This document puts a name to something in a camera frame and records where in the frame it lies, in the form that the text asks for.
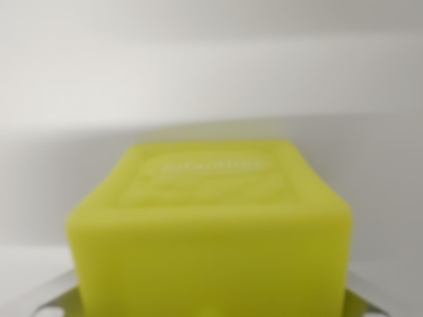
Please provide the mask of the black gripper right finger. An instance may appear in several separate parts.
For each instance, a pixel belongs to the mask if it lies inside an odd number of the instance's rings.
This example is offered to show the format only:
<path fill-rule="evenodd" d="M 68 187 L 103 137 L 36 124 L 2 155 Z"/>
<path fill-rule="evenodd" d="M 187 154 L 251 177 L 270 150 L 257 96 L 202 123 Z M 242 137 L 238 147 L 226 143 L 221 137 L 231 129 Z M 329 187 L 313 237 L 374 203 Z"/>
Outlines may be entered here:
<path fill-rule="evenodd" d="M 343 316 L 389 316 L 389 313 L 380 307 L 383 295 L 377 288 L 352 271 L 348 274 Z"/>

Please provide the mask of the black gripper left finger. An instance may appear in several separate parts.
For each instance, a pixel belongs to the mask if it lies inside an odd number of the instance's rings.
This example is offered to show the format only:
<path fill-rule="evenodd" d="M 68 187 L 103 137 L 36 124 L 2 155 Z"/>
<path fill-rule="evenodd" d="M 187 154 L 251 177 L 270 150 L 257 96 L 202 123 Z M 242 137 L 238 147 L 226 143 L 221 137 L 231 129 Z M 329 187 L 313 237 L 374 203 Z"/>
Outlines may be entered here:
<path fill-rule="evenodd" d="M 36 295 L 32 316 L 86 316 L 74 270 L 48 281 Z"/>

